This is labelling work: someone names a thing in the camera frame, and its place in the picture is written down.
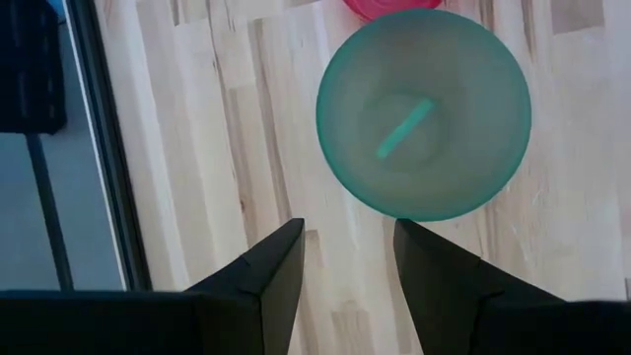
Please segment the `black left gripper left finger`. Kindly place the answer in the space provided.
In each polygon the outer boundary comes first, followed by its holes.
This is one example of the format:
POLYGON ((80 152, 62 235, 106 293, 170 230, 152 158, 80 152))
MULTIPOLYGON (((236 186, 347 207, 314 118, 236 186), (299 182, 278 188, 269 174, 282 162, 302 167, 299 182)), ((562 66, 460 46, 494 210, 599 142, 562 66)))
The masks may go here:
POLYGON ((305 221, 180 292, 2 291, 0 355, 287 355, 305 221))

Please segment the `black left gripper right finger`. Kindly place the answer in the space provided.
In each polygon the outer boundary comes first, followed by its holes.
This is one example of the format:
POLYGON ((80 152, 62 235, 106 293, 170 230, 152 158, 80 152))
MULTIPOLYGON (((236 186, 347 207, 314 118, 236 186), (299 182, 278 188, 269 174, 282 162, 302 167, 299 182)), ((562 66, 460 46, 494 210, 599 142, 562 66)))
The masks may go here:
POLYGON ((393 249, 424 355, 631 355, 631 302, 565 301, 410 220, 393 249))

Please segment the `green plastic bowl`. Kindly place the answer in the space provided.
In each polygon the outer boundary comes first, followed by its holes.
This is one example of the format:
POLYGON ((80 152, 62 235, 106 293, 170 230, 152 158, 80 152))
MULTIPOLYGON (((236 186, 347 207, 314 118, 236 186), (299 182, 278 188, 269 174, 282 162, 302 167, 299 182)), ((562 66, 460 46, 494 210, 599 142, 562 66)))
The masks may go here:
POLYGON ((432 222, 495 196, 522 162, 531 99, 514 55, 466 17, 381 17, 331 57, 315 105, 322 153, 371 208, 432 222))

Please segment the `pink plastic bowl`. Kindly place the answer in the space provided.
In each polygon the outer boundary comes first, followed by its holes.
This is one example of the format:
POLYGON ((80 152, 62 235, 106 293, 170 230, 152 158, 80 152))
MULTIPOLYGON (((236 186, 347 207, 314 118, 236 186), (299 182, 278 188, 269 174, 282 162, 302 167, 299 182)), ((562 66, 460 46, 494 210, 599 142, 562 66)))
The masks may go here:
POLYGON ((361 20, 370 22, 382 16, 414 9, 435 9, 443 0, 342 0, 361 20))

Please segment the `black metal leg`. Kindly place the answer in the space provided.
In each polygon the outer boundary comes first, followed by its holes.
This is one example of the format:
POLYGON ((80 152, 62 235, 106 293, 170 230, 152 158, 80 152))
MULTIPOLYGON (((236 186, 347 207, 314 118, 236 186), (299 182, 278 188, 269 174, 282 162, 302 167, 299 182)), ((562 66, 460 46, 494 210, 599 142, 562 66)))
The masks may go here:
POLYGON ((62 291, 73 291, 70 263, 41 141, 36 134, 29 134, 26 142, 59 287, 62 291))

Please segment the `dark fabric-covered object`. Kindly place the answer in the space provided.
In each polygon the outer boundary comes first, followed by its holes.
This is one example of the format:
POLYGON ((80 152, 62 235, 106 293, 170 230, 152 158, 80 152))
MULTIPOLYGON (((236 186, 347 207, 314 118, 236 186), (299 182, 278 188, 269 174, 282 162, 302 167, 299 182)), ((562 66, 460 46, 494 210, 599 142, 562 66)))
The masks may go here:
POLYGON ((57 13, 46 0, 0 0, 0 133, 54 134, 66 121, 57 13))

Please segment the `black table edge rail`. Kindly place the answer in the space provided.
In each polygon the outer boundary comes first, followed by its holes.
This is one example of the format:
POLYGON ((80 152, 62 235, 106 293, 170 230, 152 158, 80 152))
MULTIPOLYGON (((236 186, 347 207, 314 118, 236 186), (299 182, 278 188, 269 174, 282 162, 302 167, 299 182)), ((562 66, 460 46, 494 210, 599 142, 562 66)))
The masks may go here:
POLYGON ((105 186, 125 288, 150 291, 152 281, 125 157, 105 46, 94 0, 64 0, 82 90, 105 186))

